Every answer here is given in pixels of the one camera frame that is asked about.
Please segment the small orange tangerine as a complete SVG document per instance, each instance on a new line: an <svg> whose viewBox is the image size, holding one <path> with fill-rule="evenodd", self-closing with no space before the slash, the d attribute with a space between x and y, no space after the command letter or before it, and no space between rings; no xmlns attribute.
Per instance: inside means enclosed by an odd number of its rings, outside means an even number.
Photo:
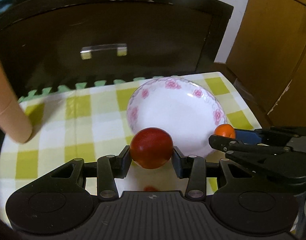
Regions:
<svg viewBox="0 0 306 240"><path fill-rule="evenodd" d="M218 135L221 137L227 137L231 139L236 138L235 129L233 128L233 126L229 124L221 124L217 126L216 129L214 130L214 135Z"/></svg>

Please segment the large red tomato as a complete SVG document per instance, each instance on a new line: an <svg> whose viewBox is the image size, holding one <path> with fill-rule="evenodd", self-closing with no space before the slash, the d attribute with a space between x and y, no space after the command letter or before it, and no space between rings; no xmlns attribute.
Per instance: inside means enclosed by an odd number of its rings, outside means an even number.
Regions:
<svg viewBox="0 0 306 240"><path fill-rule="evenodd" d="M139 131L130 143L132 160L146 169L166 164L173 154L171 136L160 128L150 127Z"/></svg>

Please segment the red cherry tomato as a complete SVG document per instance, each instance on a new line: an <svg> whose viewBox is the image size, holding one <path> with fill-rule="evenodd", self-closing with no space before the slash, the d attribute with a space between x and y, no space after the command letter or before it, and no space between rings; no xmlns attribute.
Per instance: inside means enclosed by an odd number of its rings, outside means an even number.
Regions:
<svg viewBox="0 0 306 240"><path fill-rule="evenodd" d="M144 187L144 191L145 192L156 192L156 191L158 191L158 189L156 189L153 186L146 186L146 187Z"/></svg>

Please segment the green checkered tablecloth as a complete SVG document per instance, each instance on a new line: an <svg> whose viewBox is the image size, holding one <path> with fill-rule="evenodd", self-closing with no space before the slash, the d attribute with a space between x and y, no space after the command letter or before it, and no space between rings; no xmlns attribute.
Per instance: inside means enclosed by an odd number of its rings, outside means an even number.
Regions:
<svg viewBox="0 0 306 240"><path fill-rule="evenodd" d="M233 127L261 128L246 102L220 72L183 78L211 91ZM0 153L0 219L9 224L5 205L14 191L73 158L89 163L108 154L120 154L133 137L126 119L128 100L145 81L72 90L21 102L34 133L25 144L4 138ZM184 193L187 182L177 178L170 161L155 170L132 163L127 177L116 179L119 195L123 191L144 191L146 186Z"/></svg>

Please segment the white floral porcelain bowl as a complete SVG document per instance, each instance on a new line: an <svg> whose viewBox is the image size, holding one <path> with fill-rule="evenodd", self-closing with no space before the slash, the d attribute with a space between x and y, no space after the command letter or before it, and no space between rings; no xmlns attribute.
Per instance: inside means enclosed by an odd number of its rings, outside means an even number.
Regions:
<svg viewBox="0 0 306 240"><path fill-rule="evenodd" d="M204 87L180 77L151 79L138 87L126 110L133 133L155 127L167 132L185 155L214 152L209 137L227 123L224 110Z"/></svg>

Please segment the brown wooden wardrobe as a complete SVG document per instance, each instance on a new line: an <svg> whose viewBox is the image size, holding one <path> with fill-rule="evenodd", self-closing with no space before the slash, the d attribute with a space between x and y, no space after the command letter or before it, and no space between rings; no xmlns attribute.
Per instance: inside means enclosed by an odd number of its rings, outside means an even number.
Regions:
<svg viewBox="0 0 306 240"><path fill-rule="evenodd" d="M227 66L274 126L306 126L306 0L248 0Z"/></svg>

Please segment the green foam mat edge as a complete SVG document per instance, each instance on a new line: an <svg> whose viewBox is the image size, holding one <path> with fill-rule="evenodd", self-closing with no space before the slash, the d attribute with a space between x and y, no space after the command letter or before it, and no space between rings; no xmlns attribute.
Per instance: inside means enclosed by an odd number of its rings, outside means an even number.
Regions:
<svg viewBox="0 0 306 240"><path fill-rule="evenodd" d="M43 98L45 96L52 95L52 94L69 92L72 90L81 90L81 89L91 88L91 87L103 87L107 85L119 85L122 83L126 83L126 81L123 79L114 79L112 82L111 81L109 82L107 80L98 80L98 81L94 81L93 83L78 82L74 84L73 88L69 88L67 85L58 85L58 87L56 88L43 87L40 90L38 89L31 90L27 93L27 95L21 96L18 99L18 103L30 101L36 98Z"/></svg>

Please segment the pink ribbed cylinder case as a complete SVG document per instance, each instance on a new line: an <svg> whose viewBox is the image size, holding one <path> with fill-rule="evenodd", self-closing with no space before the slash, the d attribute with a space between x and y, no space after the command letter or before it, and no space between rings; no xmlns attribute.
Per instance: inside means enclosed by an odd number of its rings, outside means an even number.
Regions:
<svg viewBox="0 0 306 240"><path fill-rule="evenodd" d="M0 61L0 129L12 140L25 143L32 135L33 127L6 77Z"/></svg>

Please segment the dark wooden cabinet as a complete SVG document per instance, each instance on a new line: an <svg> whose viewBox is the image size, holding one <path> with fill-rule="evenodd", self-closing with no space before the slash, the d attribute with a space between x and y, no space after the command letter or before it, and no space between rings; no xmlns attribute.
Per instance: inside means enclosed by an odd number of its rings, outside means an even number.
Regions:
<svg viewBox="0 0 306 240"><path fill-rule="evenodd" d="M0 60L18 97L43 87L189 75L213 64L233 6L219 0L27 0L0 15ZM82 47L126 43L128 54Z"/></svg>

